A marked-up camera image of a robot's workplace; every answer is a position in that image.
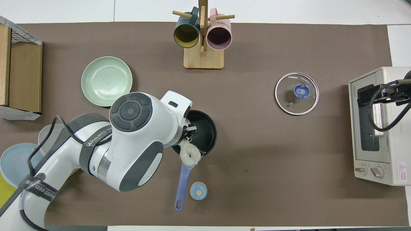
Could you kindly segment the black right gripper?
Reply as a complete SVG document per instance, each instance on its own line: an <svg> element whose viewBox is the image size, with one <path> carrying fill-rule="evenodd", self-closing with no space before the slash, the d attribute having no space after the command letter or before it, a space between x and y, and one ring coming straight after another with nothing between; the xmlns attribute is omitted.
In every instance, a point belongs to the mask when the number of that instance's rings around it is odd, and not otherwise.
<svg viewBox="0 0 411 231"><path fill-rule="evenodd" d="M410 80L395 80L387 84L375 86L373 84L359 88L357 91L358 107L364 107L372 99L372 103L395 103L396 106L410 103Z"/></svg>

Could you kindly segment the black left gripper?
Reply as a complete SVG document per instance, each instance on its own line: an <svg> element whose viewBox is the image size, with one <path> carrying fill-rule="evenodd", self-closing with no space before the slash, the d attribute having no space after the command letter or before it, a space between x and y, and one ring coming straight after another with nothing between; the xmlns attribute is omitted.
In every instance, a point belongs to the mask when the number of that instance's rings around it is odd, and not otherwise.
<svg viewBox="0 0 411 231"><path fill-rule="evenodd" d="M197 126L192 126L191 124L183 126L183 139L188 140L192 137L193 134L197 134L198 129Z"/></svg>

